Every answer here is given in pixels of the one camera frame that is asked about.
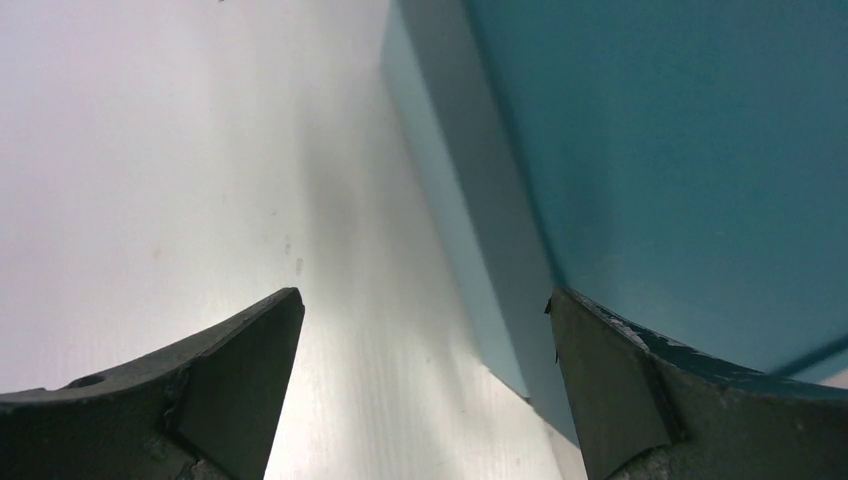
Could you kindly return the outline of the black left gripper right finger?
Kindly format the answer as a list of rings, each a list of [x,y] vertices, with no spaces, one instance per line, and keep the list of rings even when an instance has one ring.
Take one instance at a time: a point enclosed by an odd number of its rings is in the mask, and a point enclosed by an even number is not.
[[[547,305],[591,479],[843,479],[847,393],[715,358],[556,288]]]

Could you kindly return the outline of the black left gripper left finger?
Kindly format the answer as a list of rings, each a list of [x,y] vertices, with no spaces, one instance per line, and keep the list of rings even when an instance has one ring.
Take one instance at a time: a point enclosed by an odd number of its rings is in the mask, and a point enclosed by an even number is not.
[[[5,479],[260,479],[305,307],[281,289],[233,317],[56,389],[1,397]]]

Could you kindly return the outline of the teal drawer organizer box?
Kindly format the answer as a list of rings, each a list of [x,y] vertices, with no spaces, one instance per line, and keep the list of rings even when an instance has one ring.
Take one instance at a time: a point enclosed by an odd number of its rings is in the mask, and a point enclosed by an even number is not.
[[[567,439],[571,287],[847,384],[843,1],[393,1],[382,67],[482,362]]]

